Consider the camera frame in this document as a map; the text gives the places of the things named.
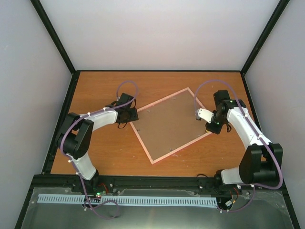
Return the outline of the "pink wooden picture frame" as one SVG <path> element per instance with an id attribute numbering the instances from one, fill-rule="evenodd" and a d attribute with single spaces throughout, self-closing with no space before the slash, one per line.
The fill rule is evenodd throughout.
<path id="1" fill-rule="evenodd" d="M 187 87 L 137 110 L 139 119 L 130 125 L 151 164 L 210 135 L 195 119 L 195 108 L 203 107 Z"/>

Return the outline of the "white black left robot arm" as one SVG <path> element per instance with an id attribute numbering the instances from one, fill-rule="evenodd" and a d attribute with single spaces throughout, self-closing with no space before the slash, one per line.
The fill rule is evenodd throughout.
<path id="1" fill-rule="evenodd" d="M 76 174 L 83 181 L 82 186 L 94 192 L 99 186 L 99 172 L 89 157 L 89 146 L 95 130 L 106 125 L 137 121 L 136 98 L 122 93 L 117 101 L 104 108 L 87 114 L 69 113 L 55 138 L 58 149 L 69 158 L 76 169 Z"/>

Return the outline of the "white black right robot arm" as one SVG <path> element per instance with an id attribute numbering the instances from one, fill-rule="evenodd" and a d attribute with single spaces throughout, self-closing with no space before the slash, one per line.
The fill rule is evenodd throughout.
<path id="1" fill-rule="evenodd" d="M 213 98 L 216 109 L 209 114 L 206 130 L 219 134 L 224 125 L 227 132 L 235 129 L 245 147 L 239 166 L 217 171 L 216 178 L 222 185 L 281 188 L 284 182 L 281 172 L 281 145 L 272 143 L 261 132 L 242 100 L 231 99 L 227 90 L 217 91 Z"/>

